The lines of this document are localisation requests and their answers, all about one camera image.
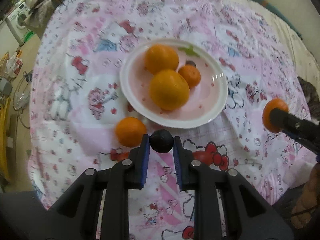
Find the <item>black rubber ball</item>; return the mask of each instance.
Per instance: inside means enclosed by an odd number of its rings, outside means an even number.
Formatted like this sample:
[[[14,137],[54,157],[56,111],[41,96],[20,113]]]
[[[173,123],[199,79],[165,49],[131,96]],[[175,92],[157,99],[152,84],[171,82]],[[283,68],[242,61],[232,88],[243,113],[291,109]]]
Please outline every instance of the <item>black rubber ball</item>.
[[[151,148],[159,153],[170,152],[173,147],[172,135],[167,130],[155,131],[151,134],[149,142]]]

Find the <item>white plate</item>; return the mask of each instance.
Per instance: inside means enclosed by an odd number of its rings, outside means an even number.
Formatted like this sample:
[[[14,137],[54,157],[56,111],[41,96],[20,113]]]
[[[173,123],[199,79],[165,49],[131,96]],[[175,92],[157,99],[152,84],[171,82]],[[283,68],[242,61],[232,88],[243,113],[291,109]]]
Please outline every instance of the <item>white plate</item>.
[[[174,111],[163,111],[148,96],[149,82],[153,75],[144,68],[144,54],[152,45],[169,45],[179,55],[179,67],[186,60],[196,63],[201,74],[200,83],[190,90],[188,102]],[[199,57],[185,52],[193,48]],[[201,48],[180,40],[152,40],[135,48],[127,57],[120,71],[121,89],[133,108],[146,118],[165,127],[194,128],[212,121],[223,110],[228,96],[227,79],[217,61]]]

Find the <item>hello kitty print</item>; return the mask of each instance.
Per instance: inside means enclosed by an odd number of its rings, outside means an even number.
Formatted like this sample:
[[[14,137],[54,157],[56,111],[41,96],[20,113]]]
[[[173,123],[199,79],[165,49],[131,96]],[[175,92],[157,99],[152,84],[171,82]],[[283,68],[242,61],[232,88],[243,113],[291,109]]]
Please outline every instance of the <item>hello kitty print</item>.
[[[270,204],[287,190],[283,178],[295,160],[315,162],[262,125],[264,106],[277,97],[310,118],[292,60],[263,16],[228,0],[65,0],[42,38],[30,100],[28,172],[45,208],[85,169],[111,168],[131,150],[118,143],[114,125],[143,118],[124,98],[119,72],[134,48],[158,38],[201,47],[228,79],[217,118],[169,129],[184,148],[209,154],[212,169],[237,169]],[[149,134],[163,128],[144,122]],[[193,238],[194,192],[179,190],[172,152],[150,152],[146,186],[129,198],[130,239]]]

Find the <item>metal screw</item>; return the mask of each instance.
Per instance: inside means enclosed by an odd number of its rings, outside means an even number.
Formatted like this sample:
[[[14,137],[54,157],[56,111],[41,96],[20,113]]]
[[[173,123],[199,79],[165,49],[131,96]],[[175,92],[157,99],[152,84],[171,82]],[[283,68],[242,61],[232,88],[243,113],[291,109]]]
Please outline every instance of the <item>metal screw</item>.
[[[233,176],[233,177],[238,175],[238,171],[235,170],[235,169],[228,170],[228,173],[229,173],[230,176]]]
[[[130,160],[130,159],[125,159],[125,160],[122,161],[122,164],[124,166],[129,166],[129,165],[131,165],[131,163],[132,163],[132,160]]]
[[[199,167],[199,166],[201,165],[201,162],[198,161],[198,160],[193,160],[193,161],[191,162],[191,165],[192,165],[192,166]]]
[[[87,170],[85,171],[85,174],[88,175],[88,176],[93,175],[93,174],[94,174],[94,169],[92,169],[92,168],[87,169]]]

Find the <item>green leaf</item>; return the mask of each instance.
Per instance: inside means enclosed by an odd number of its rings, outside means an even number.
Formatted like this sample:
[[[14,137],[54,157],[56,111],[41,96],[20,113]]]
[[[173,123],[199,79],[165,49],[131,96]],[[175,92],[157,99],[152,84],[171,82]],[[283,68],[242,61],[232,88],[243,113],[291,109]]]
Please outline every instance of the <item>green leaf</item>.
[[[194,52],[192,45],[190,45],[188,48],[179,47],[178,50],[179,50],[179,51],[184,51],[187,56],[200,57],[199,54],[197,54],[196,52]]]

